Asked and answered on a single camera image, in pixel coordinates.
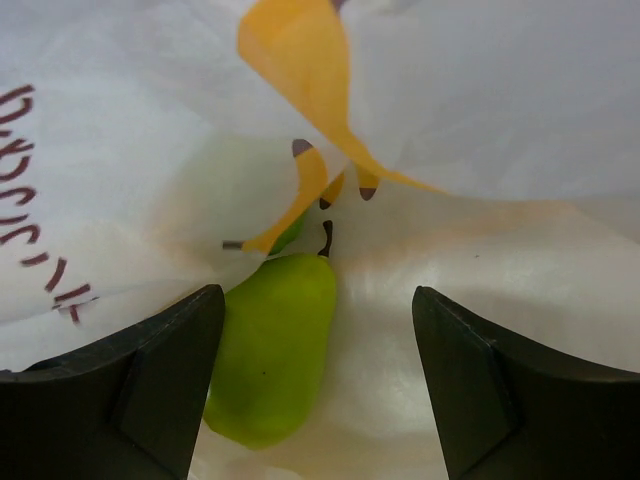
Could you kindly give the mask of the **green fake pear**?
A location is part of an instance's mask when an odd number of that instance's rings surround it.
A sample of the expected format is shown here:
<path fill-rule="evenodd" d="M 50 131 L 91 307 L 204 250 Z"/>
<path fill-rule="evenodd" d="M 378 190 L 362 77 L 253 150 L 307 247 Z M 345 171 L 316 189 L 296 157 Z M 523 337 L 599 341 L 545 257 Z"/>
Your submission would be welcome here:
<path fill-rule="evenodd" d="M 332 221 L 323 229 L 318 253 L 269 259 L 225 294 L 203 420 L 252 450 L 296 432 L 319 394 L 337 303 Z"/>

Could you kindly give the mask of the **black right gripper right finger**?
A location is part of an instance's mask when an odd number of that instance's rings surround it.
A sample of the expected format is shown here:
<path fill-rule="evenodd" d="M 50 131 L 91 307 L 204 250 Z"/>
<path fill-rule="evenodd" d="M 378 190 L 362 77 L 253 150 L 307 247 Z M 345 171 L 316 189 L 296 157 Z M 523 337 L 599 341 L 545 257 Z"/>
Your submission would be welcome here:
<path fill-rule="evenodd" d="M 542 345 L 428 287 L 412 317 L 449 478 L 638 478 L 637 373 Z"/>

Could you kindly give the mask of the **translucent peach plastic bag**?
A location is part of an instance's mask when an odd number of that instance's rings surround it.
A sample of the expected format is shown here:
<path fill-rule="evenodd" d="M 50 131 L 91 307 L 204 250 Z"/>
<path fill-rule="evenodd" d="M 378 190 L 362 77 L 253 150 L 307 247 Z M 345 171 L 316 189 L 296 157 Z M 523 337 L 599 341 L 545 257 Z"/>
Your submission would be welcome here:
<path fill-rule="evenodd" d="M 334 223 L 312 415 L 191 479 L 442 479 L 430 286 L 639 367 L 635 1 L 5 1 L 1 366 L 130 327 Z"/>

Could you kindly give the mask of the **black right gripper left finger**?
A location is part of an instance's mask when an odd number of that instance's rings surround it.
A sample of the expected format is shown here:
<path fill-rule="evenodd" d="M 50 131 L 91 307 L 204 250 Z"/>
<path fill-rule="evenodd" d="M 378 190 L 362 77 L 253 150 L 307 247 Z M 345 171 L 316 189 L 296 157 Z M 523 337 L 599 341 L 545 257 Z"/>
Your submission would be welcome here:
<path fill-rule="evenodd" d="M 225 313 L 206 286 L 159 314 L 1 372 L 4 479 L 185 479 Z"/>

